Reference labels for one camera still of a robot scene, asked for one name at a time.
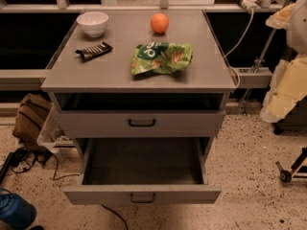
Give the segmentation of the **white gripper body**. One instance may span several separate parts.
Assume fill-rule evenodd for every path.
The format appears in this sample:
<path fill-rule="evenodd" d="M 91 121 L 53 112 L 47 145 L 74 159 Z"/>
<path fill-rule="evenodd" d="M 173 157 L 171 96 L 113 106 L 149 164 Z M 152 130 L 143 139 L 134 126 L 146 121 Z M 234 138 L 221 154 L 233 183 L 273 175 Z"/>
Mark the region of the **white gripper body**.
<path fill-rule="evenodd" d="M 281 59 L 273 72 L 260 118 L 267 123 L 277 123 L 306 96 L 307 56 L 297 56 L 291 61 Z"/>

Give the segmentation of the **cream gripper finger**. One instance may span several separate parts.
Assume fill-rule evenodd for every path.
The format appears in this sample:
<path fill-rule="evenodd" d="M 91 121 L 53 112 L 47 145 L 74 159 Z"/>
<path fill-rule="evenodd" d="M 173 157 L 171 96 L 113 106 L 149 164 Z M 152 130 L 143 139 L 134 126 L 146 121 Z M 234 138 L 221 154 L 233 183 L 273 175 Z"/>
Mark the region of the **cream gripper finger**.
<path fill-rule="evenodd" d="M 277 11 L 276 13 L 271 15 L 266 20 L 266 25 L 268 27 L 271 27 L 277 30 L 279 29 L 287 30 L 289 26 L 289 21 L 290 21 L 290 14 L 294 6 L 295 4 L 290 4 L 286 6 L 285 8 L 281 9 L 280 11 Z"/>

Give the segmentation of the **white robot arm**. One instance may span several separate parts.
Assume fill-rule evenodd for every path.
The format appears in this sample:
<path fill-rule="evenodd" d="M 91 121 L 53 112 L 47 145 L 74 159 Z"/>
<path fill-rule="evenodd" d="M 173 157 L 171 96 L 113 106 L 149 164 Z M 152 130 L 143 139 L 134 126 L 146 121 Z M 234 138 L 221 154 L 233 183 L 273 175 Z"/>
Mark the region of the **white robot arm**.
<path fill-rule="evenodd" d="M 260 118 L 267 123 L 284 119 L 307 96 L 307 0 L 296 0 L 271 15 L 266 25 L 286 31 L 287 46 L 297 52 L 275 67 Z"/>

